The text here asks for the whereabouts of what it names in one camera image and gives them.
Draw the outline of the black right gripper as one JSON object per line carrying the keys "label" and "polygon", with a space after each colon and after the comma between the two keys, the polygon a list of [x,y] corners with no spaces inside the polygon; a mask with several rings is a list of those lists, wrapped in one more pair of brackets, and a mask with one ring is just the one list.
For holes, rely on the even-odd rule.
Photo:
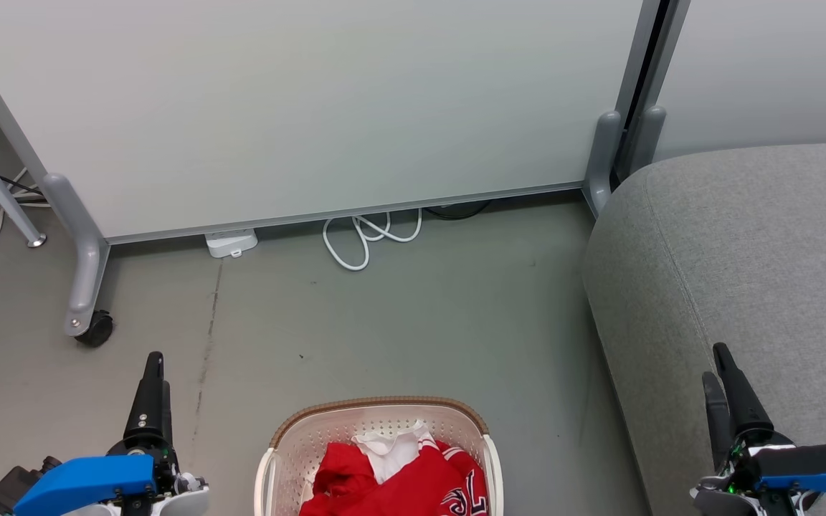
{"label": "black right gripper", "polygon": [[[766,409],[727,344],[715,343],[713,356],[724,391],[712,372],[703,373],[702,386],[715,474],[702,477],[692,487],[694,507],[702,515],[807,515],[822,499],[820,491],[794,487],[787,495],[776,491],[764,496],[732,482],[736,460],[749,450],[748,444],[757,444],[760,449],[789,449],[794,443],[774,431]],[[753,431],[743,439],[735,437]]]}

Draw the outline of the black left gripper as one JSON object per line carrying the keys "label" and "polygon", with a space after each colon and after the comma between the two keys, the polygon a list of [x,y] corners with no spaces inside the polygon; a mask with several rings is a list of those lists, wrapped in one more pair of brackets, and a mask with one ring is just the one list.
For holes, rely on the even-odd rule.
{"label": "black left gripper", "polygon": [[106,500],[110,515],[204,515],[209,511],[209,483],[180,470],[173,448],[171,387],[164,378],[164,356],[148,354],[125,425],[125,440],[107,455],[148,455],[153,460],[153,487],[140,495],[119,489]]}

